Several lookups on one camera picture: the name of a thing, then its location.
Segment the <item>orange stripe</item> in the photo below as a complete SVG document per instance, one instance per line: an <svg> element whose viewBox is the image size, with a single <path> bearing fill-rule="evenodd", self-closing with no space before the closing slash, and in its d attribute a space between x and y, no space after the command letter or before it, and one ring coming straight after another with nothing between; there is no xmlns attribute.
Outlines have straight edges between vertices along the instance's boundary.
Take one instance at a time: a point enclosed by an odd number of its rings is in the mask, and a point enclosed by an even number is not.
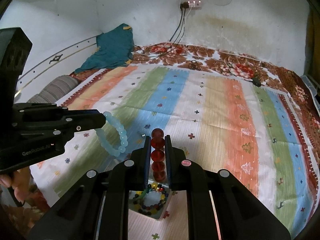
<svg viewBox="0 0 320 240"><path fill-rule="evenodd" d="M138 66L118 67L106 73L75 99L68 108L70 110L92 109L93 105L110 92L124 77L136 70Z"/></svg>
<svg viewBox="0 0 320 240"><path fill-rule="evenodd" d="M225 138L228 153L226 167L257 196L259 162L256 130L240 82L228 80L226 83L230 122Z"/></svg>

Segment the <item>silver rivet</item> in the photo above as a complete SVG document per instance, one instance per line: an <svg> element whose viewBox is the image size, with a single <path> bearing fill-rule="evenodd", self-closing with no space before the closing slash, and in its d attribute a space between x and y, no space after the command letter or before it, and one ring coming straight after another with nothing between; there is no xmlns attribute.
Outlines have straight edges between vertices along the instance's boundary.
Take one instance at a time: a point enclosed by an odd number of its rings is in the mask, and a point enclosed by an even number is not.
<svg viewBox="0 0 320 240"><path fill-rule="evenodd" d="M93 178L94 176L96 176L96 171L94 171L94 170L91 170L91 171L88 171L87 172L87 177L88 178Z"/></svg>
<svg viewBox="0 0 320 240"><path fill-rule="evenodd" d="M227 178L227 177L229 177L229 175L230 175L230 173L227 170L220 171L220 176L221 177Z"/></svg>
<svg viewBox="0 0 320 240"><path fill-rule="evenodd" d="M181 162L181 164L182 164L183 166L188 167L188 166L191 165L191 161L189 161L189 160L183 160L183 161Z"/></svg>
<svg viewBox="0 0 320 240"><path fill-rule="evenodd" d="M133 165L134 165L134 161L132 161L132 160L127 160L124 162L124 166L131 167Z"/></svg>

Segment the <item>bracelet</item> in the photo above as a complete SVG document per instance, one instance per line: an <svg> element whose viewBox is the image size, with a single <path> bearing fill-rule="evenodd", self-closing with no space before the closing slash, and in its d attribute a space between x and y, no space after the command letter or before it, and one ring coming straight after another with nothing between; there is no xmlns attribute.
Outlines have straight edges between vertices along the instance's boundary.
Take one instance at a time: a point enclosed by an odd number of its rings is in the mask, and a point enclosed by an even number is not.
<svg viewBox="0 0 320 240"><path fill-rule="evenodd" d="M106 149L106 151L115 157L118 157L120 153L125 152L125 148L128 146L128 141L127 141L127 131L124 129L124 126L120 123L118 119L112 116L110 112L104 112L103 115L106 118L106 121L111 124L114 128L117 129L120 140L121 140L121 145L118 147L118 149L114 149L112 145L107 141L106 135L104 133L104 130L102 128L95 129L97 136L99 138L99 141L101 143L101 146Z"/></svg>
<svg viewBox="0 0 320 240"><path fill-rule="evenodd" d="M157 204L146 206L144 205L143 198L151 191L161 192L160 201ZM168 196L169 194L161 184L152 183L148 184L147 189L145 189L144 191L137 191L132 200L135 209L140 214L151 216L156 214L160 209L163 208L164 204L168 199Z"/></svg>

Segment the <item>bed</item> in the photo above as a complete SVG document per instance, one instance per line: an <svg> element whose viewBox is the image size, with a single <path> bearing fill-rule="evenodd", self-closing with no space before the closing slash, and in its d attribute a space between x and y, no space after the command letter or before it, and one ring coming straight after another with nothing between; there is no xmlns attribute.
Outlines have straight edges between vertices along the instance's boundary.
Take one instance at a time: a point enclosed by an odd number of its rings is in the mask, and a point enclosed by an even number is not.
<svg viewBox="0 0 320 240"><path fill-rule="evenodd" d="M30 167L43 199L52 206L86 171L130 158L159 127L204 169L231 171L294 238L319 202L320 118L308 88L294 72L250 55L191 45L165 53L165 46L135 47L127 67L71 75L82 82L57 104L110 111L129 145L115 158L94 130L76 133L63 155ZM117 145L116 130L103 129ZM183 191L159 221L129 211L129 239L188 239L187 228Z"/></svg>

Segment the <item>white wall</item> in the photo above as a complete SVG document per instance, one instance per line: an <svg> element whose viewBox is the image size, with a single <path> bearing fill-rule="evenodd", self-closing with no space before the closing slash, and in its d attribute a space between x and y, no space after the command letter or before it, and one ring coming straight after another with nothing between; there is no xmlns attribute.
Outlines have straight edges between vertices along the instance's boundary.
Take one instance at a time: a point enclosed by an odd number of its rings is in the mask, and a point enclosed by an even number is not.
<svg viewBox="0 0 320 240"><path fill-rule="evenodd" d="M125 22L138 45L167 41L179 23L179 1L97 0L99 27L107 32ZM303 74L306 0L201 1L203 8L186 20L183 42L250 54Z"/></svg>
<svg viewBox="0 0 320 240"><path fill-rule="evenodd" d="M96 0L13 0L0 28L21 27L33 43L24 73L65 47L100 34L96 5Z"/></svg>
<svg viewBox="0 0 320 240"><path fill-rule="evenodd" d="M40 59L121 23L133 27L138 45L167 41L180 19L179 1L14 0L0 27L21 26L33 42L26 71ZM306 0L232 0L222 7L201 1L203 8L186 20L183 42L254 55L303 74Z"/></svg>

